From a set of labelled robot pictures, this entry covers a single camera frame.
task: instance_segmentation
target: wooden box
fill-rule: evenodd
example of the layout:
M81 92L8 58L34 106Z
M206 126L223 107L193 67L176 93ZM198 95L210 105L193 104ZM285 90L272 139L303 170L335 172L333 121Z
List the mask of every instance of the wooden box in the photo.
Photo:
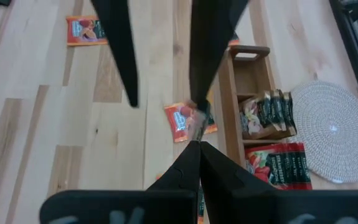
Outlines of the wooden box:
M243 140L238 108L239 102L263 90L275 89L266 57L269 53L268 47L231 46L219 68L227 156L242 167L245 167L244 148L279 142L269 139Z

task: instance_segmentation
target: round white placemat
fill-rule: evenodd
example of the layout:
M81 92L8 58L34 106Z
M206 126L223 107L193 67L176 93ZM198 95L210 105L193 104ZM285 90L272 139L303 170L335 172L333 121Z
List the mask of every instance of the round white placemat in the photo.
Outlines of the round white placemat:
M310 170L335 183L358 181L358 99L333 83L313 81L292 91L293 116Z

